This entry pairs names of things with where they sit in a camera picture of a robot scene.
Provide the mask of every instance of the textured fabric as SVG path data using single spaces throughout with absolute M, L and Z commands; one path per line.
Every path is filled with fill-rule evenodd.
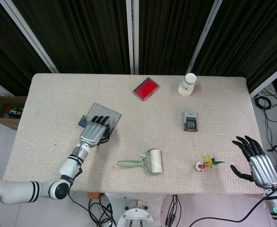
M 0 5 L 0 85 L 15 96 L 26 96 L 38 72 L 50 71 Z
M 239 76 L 253 91 L 277 71 L 277 1 L 223 1 L 193 73 Z
M 147 76 L 37 74 L 33 78 L 4 179 L 59 179 L 59 169 L 79 141 L 81 116 L 98 103 L 122 114 L 108 143 L 92 148 L 73 190 L 83 192 L 259 193 L 239 179 L 230 164 L 249 173 L 231 141 L 249 135 L 260 141 L 244 78 L 198 77 L 193 93 L 180 96 L 183 76 L 151 76 L 160 88 L 145 102 L 132 90 Z M 182 129 L 183 112 L 198 112 L 198 132 Z M 164 173 L 117 166 L 162 150 Z M 196 162 L 209 154 L 225 163 L 200 173 Z
M 139 73 L 184 75 L 214 0 L 139 1 Z
M 13 2 L 60 73 L 130 73 L 125 0 Z

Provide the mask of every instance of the red ink pad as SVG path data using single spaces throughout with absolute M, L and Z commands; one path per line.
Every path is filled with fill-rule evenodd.
M 155 83 L 152 79 L 147 78 L 143 83 L 141 83 L 133 93 L 137 95 L 142 101 L 149 98 L 157 89 L 159 85 Z

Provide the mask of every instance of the table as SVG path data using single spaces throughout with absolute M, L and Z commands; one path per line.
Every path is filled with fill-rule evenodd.
M 242 180 L 250 168 L 231 141 L 249 135 L 260 142 L 246 80 L 198 76 L 188 97 L 178 93 L 183 76 L 150 76 L 160 88 L 145 102 L 132 90 L 147 76 L 36 74 L 4 179 L 59 179 L 59 168 L 78 143 L 78 126 L 92 104 L 122 114 L 108 143 L 92 149 L 72 189 L 82 192 L 261 193 Z M 185 110 L 198 112 L 198 132 L 182 130 Z M 147 175 L 143 168 L 122 168 L 119 160 L 140 160 L 151 148 L 162 150 L 164 173 Z M 225 163 L 197 172 L 204 154 Z

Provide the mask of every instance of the black cable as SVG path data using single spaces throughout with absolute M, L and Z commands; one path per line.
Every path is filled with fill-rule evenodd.
M 180 205 L 180 218 L 178 219 L 178 222 L 177 222 L 177 224 L 176 224 L 176 226 L 175 227 L 178 227 L 178 224 L 180 223 L 180 220 L 181 220 L 181 217 L 182 217 L 182 205 L 181 205 L 181 202 L 179 201 L 179 199 L 178 199 L 178 197 L 177 197 L 177 195 L 176 195 L 176 199 L 177 199 L 177 201 L 178 201 L 178 203 L 179 203 L 179 205 Z
M 101 227 L 103 224 L 107 223 L 108 221 L 111 222 L 110 224 L 110 227 L 113 226 L 113 224 L 116 226 L 116 222 L 113 218 L 113 210 L 112 210 L 112 206 L 111 204 L 109 203 L 107 205 L 107 207 L 105 207 L 102 202 L 101 202 L 101 199 L 99 198 L 99 202 L 94 202 L 94 203 L 91 203 L 92 200 L 89 200 L 89 203 L 88 203 L 88 210 L 90 211 L 89 212 L 89 216 L 91 218 L 91 220 L 96 224 L 97 227 Z M 97 219 L 95 215 L 91 215 L 92 212 L 91 212 L 91 208 L 94 206 L 94 205 L 99 205 L 102 210 L 103 210 L 103 213 L 101 214 L 100 218 Z
M 80 164 L 79 160 L 78 160 L 78 166 L 79 166 L 79 172 L 76 174 L 76 176 L 74 177 L 73 180 L 75 180 L 75 178 L 78 177 L 78 176 L 82 173 L 82 171 L 81 171 L 81 164 Z M 70 195 L 71 187 L 72 187 L 72 185 L 69 187 L 68 197 L 71 199 L 72 202 L 74 202 L 76 205 L 79 205 L 81 208 L 83 208 L 84 210 L 86 210 L 86 211 L 89 213 L 89 216 L 90 216 L 91 220 L 92 220 L 94 223 L 96 223 L 96 227 L 102 227 L 102 224 L 104 224 L 104 223 L 106 223 L 106 222 L 108 222 L 108 221 L 111 222 L 111 225 L 110 225 L 109 227 L 112 227 L 113 224 L 116 226 L 116 223 L 115 223 L 114 218 L 113 218 L 113 210 L 112 210 L 111 203 L 109 203 L 109 204 L 107 205 L 107 207 L 105 207 L 105 206 L 101 203 L 101 199 L 99 198 L 99 203 L 97 202 L 97 203 L 93 203 L 93 204 L 92 204 L 92 205 L 94 205 L 94 204 L 101 205 L 101 208 L 102 208 L 102 210 L 103 210 L 103 213 L 101 214 L 100 218 L 97 219 L 97 217 L 90 211 L 91 206 L 92 206 L 92 205 L 90 206 L 91 200 L 89 200 L 88 209 L 87 209 L 86 207 L 84 207 L 83 205 L 81 205 L 80 203 L 76 202 L 76 201 L 71 197 L 71 195 Z M 106 216 L 107 216 L 108 218 L 102 219 L 102 217 L 104 216 L 104 214 L 106 214 Z
M 225 218 L 214 218 L 214 217 L 205 217 L 205 218 L 200 218 L 200 219 L 197 219 L 195 221 L 192 222 L 192 224 L 189 226 L 189 227 L 192 227 L 196 222 L 198 221 L 201 221 L 201 220 L 204 220 L 204 219 L 215 219 L 215 220 L 221 220 L 221 221 L 230 221 L 230 222 L 235 222 L 235 223 L 240 223 L 240 222 L 243 222 L 245 221 L 248 216 L 255 210 L 255 208 L 258 207 L 258 205 L 260 205 L 266 198 L 268 198 L 270 195 L 272 195 L 273 193 L 275 193 L 277 191 L 277 188 L 275 188 L 271 193 L 269 193 L 268 195 L 266 195 L 265 197 L 263 197 L 261 200 L 259 200 L 255 205 L 254 207 L 252 207 L 252 209 L 248 212 L 248 214 L 242 218 L 241 220 L 231 220 L 231 219 L 225 219 Z
M 177 227 L 180 223 L 181 216 L 182 216 L 182 205 L 180 203 L 180 200 L 178 199 L 178 195 L 173 195 L 172 200 L 166 215 L 166 220 L 165 220 L 165 226 L 166 227 L 171 227 L 172 224 L 175 221 L 176 218 L 176 212 L 178 210 L 178 207 L 180 208 L 180 217 L 178 218 L 178 222 L 175 227 Z
M 266 92 L 267 92 L 267 94 L 269 94 L 270 96 L 276 96 L 276 95 L 270 93 L 269 91 L 266 91 Z M 276 105 L 272 105 L 271 101 L 270 101 L 267 97 L 265 97 L 265 96 L 259 96 L 259 95 L 257 95 L 257 96 L 255 96 L 255 97 L 253 98 L 253 100 L 254 100 L 254 102 L 255 102 L 255 105 L 256 105 L 258 108 L 260 108 L 260 109 L 263 111 L 264 115 L 265 115 L 266 136 L 267 136 L 267 141 L 268 141 L 268 143 L 269 143 L 270 146 L 271 146 L 271 149 L 268 149 L 268 151 L 272 151 L 272 152 L 275 152 L 275 153 L 277 154 L 277 150 L 276 150 L 276 147 L 277 147 L 277 146 L 276 146 L 276 145 L 273 145 L 273 133 L 272 133 L 271 128 L 270 128 L 269 125 L 268 125 L 268 122 L 277 122 L 277 121 L 274 121 L 274 120 L 269 119 L 269 118 L 268 118 L 268 115 L 267 115 L 267 112 L 266 112 L 266 110 L 272 109 L 273 107 L 277 106 L 277 104 L 276 104 Z M 263 100 L 263 101 L 264 101 L 264 104 L 263 104 L 263 105 L 260 104 L 260 100 Z
M 275 92 L 273 89 L 269 88 L 269 89 L 264 89 L 261 93 L 264 94 L 265 96 L 272 96 L 277 100 L 277 94 L 272 94 L 269 92 L 269 90 Z

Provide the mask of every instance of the white device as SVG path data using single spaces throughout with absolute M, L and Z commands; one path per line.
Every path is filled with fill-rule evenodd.
M 182 96 L 189 96 L 191 95 L 192 91 L 194 90 L 194 85 L 196 82 L 196 76 L 194 73 L 188 73 L 184 80 L 180 83 L 178 87 L 178 92 Z

